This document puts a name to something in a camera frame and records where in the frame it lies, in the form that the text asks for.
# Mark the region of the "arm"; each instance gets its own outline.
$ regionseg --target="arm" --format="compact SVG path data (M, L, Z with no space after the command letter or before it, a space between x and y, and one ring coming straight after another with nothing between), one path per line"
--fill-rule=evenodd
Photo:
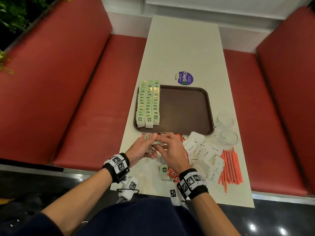
M145 153L156 137L157 134L155 133L147 141L144 141L143 137L138 138L126 151L130 167L134 166L143 157L152 159L157 157L157 153L154 150L152 150L151 154ZM50 218L65 236L71 235L111 183L112 177L109 171L101 169L95 175L51 203L43 209L42 213Z
M167 146L164 147L155 145L154 148L160 152L170 168L175 170L178 174L192 168L187 162L183 143L173 133L159 136L157 137L157 141L167 144ZM218 204L208 193L196 196L192 199L192 203L206 236L240 236Z

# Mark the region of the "dark blue shirt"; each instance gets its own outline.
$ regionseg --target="dark blue shirt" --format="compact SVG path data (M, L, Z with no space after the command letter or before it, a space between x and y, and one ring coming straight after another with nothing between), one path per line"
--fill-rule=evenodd
M44 214L37 214L14 236L63 236ZM201 227L188 209L169 198L144 198L98 212L75 236L201 236Z

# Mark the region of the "white table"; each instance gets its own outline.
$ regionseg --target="white table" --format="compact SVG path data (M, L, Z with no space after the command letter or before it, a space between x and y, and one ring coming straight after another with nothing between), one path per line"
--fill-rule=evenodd
M141 81L158 79L164 85L180 85L175 80L175 74L180 71L189 72L193 76L190 87L201 87L208 92L214 119L221 111L228 111L235 116L218 25L154 16L120 152L125 152L141 136L133 127L136 93ZM239 134L237 120L233 129ZM238 154L243 183L228 185L227 194L222 185L208 184L209 193L217 203L254 207L242 142L234 149ZM139 179L137 188L140 193L169 197L168 182L160 180L160 165L159 159L144 158L130 169L128 175ZM116 190L121 186L112 184L111 189Z

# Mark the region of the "red leather seat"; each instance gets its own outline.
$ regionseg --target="red leather seat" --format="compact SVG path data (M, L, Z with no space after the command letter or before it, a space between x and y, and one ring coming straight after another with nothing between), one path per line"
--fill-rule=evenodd
M0 72L0 158L51 162L112 26L101 0L61 1Z
M315 194L315 13L301 7L257 48L281 118Z
M253 191L306 195L254 54L224 50Z
M54 165L99 170L119 152L146 41L111 35Z

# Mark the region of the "tray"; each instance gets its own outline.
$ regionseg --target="tray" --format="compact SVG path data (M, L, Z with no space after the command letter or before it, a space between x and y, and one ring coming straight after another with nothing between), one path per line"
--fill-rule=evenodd
M210 102L207 91L203 88L161 85L160 125L153 128L137 127L136 108L134 127L139 132L190 135L192 131L210 135L214 131Z

